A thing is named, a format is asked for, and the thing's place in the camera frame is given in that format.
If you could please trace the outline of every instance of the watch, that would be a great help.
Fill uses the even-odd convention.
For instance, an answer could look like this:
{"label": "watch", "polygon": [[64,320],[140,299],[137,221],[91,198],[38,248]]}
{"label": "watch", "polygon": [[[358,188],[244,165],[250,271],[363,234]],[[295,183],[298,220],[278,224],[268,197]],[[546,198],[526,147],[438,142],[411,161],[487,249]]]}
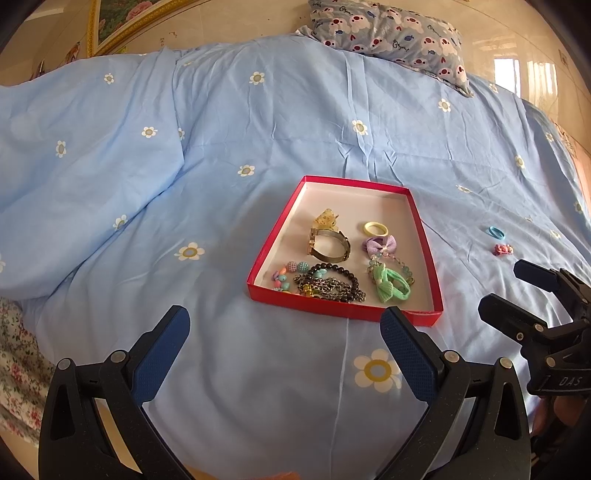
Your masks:
{"label": "watch", "polygon": [[[340,242],[340,244],[343,245],[343,249],[345,250],[345,252],[340,257],[327,257],[326,255],[321,254],[317,249],[314,248],[314,244],[316,243],[316,235],[331,236],[332,238],[336,238]],[[351,253],[351,243],[349,242],[349,239],[343,235],[343,232],[334,232],[332,230],[327,229],[311,228],[310,239],[308,240],[307,253],[308,255],[312,255],[323,262],[341,263],[349,258],[349,254]]]}

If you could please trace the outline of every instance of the purple bow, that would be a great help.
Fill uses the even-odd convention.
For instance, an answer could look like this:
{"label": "purple bow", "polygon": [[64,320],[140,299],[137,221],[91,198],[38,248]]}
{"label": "purple bow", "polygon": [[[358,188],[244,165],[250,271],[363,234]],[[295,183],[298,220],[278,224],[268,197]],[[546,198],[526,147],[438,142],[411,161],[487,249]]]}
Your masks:
{"label": "purple bow", "polygon": [[363,242],[363,249],[368,253],[368,257],[381,254],[385,257],[394,255],[396,251],[396,240],[392,235],[387,237],[373,236]]}

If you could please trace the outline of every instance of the screw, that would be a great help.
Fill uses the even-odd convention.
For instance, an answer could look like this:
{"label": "screw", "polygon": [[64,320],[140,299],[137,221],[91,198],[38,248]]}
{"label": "screw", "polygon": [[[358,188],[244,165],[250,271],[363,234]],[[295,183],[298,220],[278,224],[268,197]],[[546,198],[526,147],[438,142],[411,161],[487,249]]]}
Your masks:
{"label": "screw", "polygon": [[125,352],[123,350],[117,350],[111,354],[111,361],[114,364],[118,364],[125,360]]}
{"label": "screw", "polygon": [[457,354],[457,352],[454,352],[453,350],[448,350],[443,354],[443,356],[445,360],[453,364],[460,361],[460,356]]}
{"label": "screw", "polygon": [[505,356],[501,358],[499,363],[505,368],[511,368],[513,366],[513,362]]}
{"label": "screw", "polygon": [[60,362],[57,364],[57,367],[60,370],[65,370],[65,369],[69,368],[71,364],[72,364],[72,362],[70,362],[69,358],[62,358],[60,360]]}

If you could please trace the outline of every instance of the framed painting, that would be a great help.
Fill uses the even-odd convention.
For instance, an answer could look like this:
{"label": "framed painting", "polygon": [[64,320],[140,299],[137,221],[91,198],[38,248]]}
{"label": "framed painting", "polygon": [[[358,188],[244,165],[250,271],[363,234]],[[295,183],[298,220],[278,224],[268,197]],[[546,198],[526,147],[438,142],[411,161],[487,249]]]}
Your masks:
{"label": "framed painting", "polygon": [[114,53],[123,43],[181,10],[205,0],[92,0],[86,35],[88,58]]}

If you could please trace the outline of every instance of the bed sheet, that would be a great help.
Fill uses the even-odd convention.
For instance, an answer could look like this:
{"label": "bed sheet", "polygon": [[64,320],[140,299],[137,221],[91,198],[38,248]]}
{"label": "bed sheet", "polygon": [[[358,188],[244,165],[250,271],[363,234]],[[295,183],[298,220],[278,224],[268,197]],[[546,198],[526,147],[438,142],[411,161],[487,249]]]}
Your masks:
{"label": "bed sheet", "polygon": [[[73,73],[76,85],[60,89]],[[21,301],[50,361],[78,364],[129,349],[183,305],[191,333],[146,405],[183,462],[222,479],[372,478],[425,408],[378,325],[253,302],[245,279],[304,175],[408,187],[444,297],[426,330],[469,361],[511,358],[525,386],[518,345],[479,320],[478,302],[495,292],[551,325],[568,321],[512,266],[525,258],[589,281],[591,231],[554,125],[501,87],[470,84],[475,97],[464,98],[390,62],[287,35],[81,60],[0,90],[9,111],[24,112],[25,98],[37,106],[30,147],[15,140],[20,129],[0,129],[21,165],[0,196],[0,222],[11,222],[0,228],[0,295]],[[48,90],[53,109],[31,100]],[[60,189],[32,180],[35,168],[59,169]],[[492,255],[490,225],[514,256]],[[371,360],[389,378],[365,375]],[[535,399],[525,400],[531,412]],[[457,429],[439,462],[454,440]]]}

